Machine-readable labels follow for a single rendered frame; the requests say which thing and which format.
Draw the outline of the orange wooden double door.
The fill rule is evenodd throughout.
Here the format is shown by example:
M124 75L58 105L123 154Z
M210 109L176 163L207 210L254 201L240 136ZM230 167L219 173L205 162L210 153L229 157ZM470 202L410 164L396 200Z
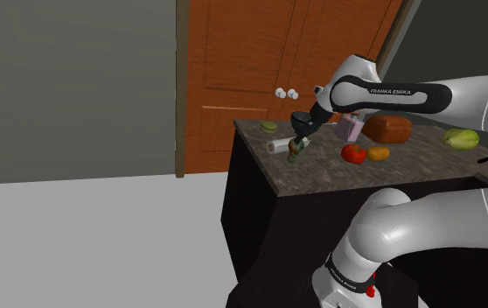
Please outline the orange wooden double door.
M177 0L177 176L226 171L234 120L308 110L348 56L386 68L417 1Z

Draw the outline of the green striped melon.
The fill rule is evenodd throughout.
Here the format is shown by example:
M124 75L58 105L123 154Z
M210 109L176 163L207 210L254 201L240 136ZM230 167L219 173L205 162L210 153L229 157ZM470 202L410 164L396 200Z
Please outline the green striped melon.
M479 135L472 129L448 129L443 133L442 144L455 151L474 149L480 141Z

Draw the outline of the orange potato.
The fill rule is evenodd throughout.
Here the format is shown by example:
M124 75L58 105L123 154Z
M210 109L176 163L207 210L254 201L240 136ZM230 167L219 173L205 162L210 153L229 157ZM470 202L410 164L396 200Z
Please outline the orange potato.
M370 147L366 149L366 158L369 161L383 161L390 156L387 147Z

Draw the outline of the pink box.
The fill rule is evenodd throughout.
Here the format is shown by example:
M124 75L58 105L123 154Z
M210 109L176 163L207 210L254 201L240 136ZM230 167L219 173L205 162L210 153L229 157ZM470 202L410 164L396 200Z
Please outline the pink box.
M336 125L337 136L348 142L354 143L357 141L361 130L364 127L364 122L354 115L342 115Z

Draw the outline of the dark counter cabinet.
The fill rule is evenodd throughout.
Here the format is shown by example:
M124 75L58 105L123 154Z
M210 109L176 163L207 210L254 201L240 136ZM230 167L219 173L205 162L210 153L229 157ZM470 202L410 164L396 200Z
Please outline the dark counter cabinet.
M269 154L271 135L256 120L234 124L221 223L238 282L253 268L311 278L369 195L385 187L411 199L488 188L488 149L455 152L442 130L416 125L387 160L349 164L343 142L325 125L290 163ZM429 308L488 308L488 248L445 248L394 258L389 265L418 283Z

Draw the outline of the green brown patterned bottle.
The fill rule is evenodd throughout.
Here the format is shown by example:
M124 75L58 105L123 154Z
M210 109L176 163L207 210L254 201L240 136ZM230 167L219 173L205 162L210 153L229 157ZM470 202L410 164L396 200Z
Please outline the green brown patterned bottle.
M300 139L299 142L297 142L295 138L292 138L289 140L288 148L289 154L287 156L287 160L290 163L294 163L296 161L296 157L304 149L304 141Z

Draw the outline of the dark robot stand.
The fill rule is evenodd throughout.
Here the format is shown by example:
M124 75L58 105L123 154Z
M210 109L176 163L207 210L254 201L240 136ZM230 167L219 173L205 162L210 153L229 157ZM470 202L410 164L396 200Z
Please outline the dark robot stand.
M377 270L377 294L382 308L429 308L419 297L418 283L397 269ZM253 267L230 292L226 308L321 308L309 276L262 272Z

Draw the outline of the red tomato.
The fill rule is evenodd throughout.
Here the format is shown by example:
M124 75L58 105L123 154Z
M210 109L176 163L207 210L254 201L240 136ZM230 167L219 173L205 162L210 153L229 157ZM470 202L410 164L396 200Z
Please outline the red tomato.
M348 163L361 165L366 160L366 151L357 144L347 144L341 150L341 157Z

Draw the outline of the white paper roll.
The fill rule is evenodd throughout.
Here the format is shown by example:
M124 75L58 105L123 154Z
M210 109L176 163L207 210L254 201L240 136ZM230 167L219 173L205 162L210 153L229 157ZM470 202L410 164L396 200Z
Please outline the white paper roll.
M293 137L268 141L266 144L266 150L269 154L288 152L289 142L291 140L293 140Z

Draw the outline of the brown bread loaf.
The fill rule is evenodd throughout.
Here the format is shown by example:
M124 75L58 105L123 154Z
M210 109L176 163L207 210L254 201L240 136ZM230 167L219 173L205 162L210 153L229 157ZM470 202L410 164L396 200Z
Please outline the brown bread loaf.
M410 137L413 124L397 115L374 115L364 124L361 133L377 144L404 144Z

